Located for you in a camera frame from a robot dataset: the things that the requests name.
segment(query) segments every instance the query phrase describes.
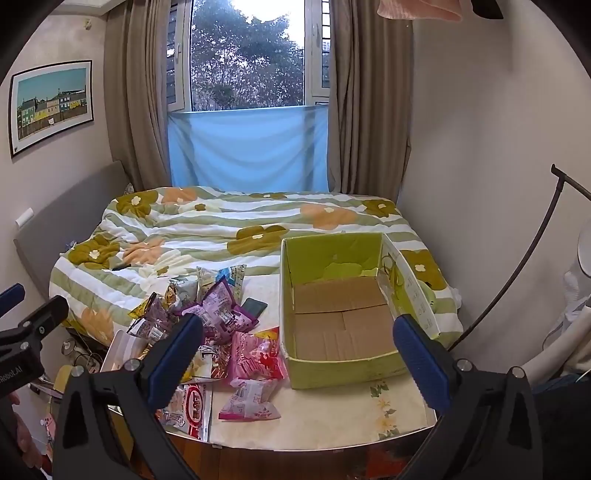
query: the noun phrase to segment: pink snack bag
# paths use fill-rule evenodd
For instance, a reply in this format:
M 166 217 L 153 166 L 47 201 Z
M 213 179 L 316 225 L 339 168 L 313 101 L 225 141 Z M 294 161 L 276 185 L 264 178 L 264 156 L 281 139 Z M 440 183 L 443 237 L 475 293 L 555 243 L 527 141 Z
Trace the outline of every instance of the pink snack bag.
M 278 328 L 254 335 L 234 332 L 228 377 L 241 378 L 287 378 L 287 369 L 280 353 Z
M 218 419 L 253 421 L 281 418 L 268 401 L 277 383 L 277 380 L 232 380 L 230 385 L 237 390 L 217 415 Z
M 230 343 L 234 332 L 249 332 L 258 320 L 250 317 L 234 300 L 232 289 L 226 277 L 222 277 L 207 292 L 202 304 L 183 310 L 199 315 L 203 320 L 205 337 L 218 345 Z

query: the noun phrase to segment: human hand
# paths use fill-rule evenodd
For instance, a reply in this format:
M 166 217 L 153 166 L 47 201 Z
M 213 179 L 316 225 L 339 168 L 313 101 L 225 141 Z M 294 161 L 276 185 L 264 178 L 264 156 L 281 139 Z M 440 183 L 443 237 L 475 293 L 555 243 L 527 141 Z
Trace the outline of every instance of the human hand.
M 8 394 L 10 401 L 13 405 L 20 405 L 21 400 L 18 398 L 16 393 Z M 22 451 L 22 459 L 29 468 L 41 468 L 41 453 L 37 449 L 37 446 L 33 442 L 31 432 L 23 422 L 21 416 L 18 413 L 14 413 L 17 417 L 17 444 Z

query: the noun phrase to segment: white table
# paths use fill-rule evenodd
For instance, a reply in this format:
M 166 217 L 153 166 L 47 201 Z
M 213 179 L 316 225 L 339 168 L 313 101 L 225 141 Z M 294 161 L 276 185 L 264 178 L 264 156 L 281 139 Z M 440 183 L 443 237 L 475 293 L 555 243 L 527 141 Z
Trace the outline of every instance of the white table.
M 269 304 L 255 331 L 279 325 L 279 275 L 247 277 L 242 300 L 248 297 Z M 387 390 L 379 385 L 386 385 Z M 232 393 L 233 388 L 223 382 L 213 384 L 209 442 L 214 445 L 277 451 L 333 450 L 379 442 L 384 440 L 382 436 L 402 437 L 436 422 L 435 413 L 425 405 L 410 374 L 310 390 L 292 390 L 289 382 L 283 381 L 271 397 L 281 414 L 276 420 L 218 420 L 217 414 Z

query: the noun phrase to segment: screw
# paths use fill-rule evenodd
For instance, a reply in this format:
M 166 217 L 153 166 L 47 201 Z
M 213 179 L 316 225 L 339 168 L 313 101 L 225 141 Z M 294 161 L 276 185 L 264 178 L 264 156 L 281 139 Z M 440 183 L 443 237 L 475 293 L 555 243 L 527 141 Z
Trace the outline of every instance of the screw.
M 123 368 L 128 372 L 135 372 L 139 368 L 140 363 L 141 362 L 137 358 L 132 358 L 123 364 Z
M 82 365 L 76 365 L 72 368 L 72 376 L 79 377 L 84 373 L 84 367 Z
M 515 378 L 524 378 L 525 377 L 525 371 L 521 367 L 513 367 L 511 369 L 511 373 L 513 374 L 513 376 Z
M 456 362 L 456 365 L 462 372 L 469 372 L 470 370 L 472 370 L 473 367 L 472 362 L 466 360 L 465 358 L 460 358 Z

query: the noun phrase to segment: smartphone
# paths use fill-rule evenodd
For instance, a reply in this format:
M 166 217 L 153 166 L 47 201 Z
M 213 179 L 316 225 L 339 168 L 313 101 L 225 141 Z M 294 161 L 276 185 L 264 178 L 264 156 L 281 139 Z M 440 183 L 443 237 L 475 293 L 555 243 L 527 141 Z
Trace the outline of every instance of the smartphone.
M 246 299 L 242 304 L 242 308 L 246 310 L 254 319 L 261 316 L 261 313 L 267 308 L 267 304 L 263 301 L 255 299 Z

